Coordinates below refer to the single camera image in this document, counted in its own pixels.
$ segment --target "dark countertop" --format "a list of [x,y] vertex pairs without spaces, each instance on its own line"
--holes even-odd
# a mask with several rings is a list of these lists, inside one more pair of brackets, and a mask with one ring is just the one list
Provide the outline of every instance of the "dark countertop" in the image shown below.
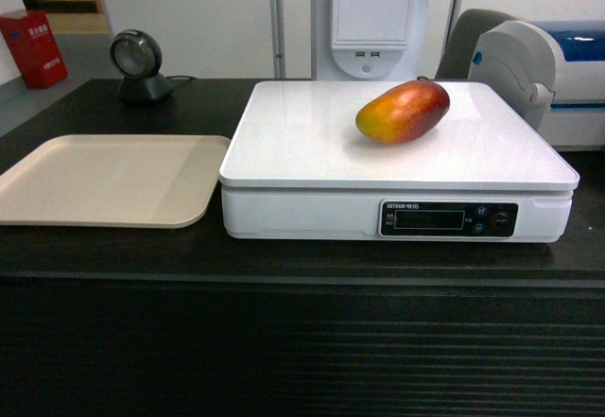
[[[0,172],[64,134],[231,137],[257,80],[181,83],[164,104],[129,108],[119,80],[92,80],[0,138]],[[567,152],[580,174],[571,217],[552,244],[242,240],[222,223],[220,185],[208,212],[175,230],[0,227],[0,275],[167,282],[344,285],[605,286],[605,156]]]

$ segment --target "red box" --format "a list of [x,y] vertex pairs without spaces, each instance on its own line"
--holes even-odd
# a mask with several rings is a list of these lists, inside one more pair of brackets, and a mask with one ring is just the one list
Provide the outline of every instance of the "red box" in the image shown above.
[[22,9],[0,15],[0,30],[28,88],[47,88],[67,77],[44,12]]

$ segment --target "digital scale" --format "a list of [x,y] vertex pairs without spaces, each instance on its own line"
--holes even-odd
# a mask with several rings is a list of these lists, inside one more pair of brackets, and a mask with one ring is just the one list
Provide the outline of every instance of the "digital scale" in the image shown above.
[[579,174],[489,86],[443,82],[449,112],[385,145],[357,112],[393,81],[267,81],[219,171],[225,228],[281,239],[554,242]]

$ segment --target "plastic tray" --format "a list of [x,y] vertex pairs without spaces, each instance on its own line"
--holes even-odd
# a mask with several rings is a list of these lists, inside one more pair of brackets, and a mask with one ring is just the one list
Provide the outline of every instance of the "plastic tray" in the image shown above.
[[229,139],[67,135],[0,176],[0,224],[180,228],[208,206]]

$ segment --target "mango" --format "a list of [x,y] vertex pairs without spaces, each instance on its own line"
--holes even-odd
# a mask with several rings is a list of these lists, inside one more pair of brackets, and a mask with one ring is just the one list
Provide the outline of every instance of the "mango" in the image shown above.
[[381,143],[406,143],[433,129],[450,108],[450,96],[439,84],[412,80],[389,89],[364,106],[355,124]]

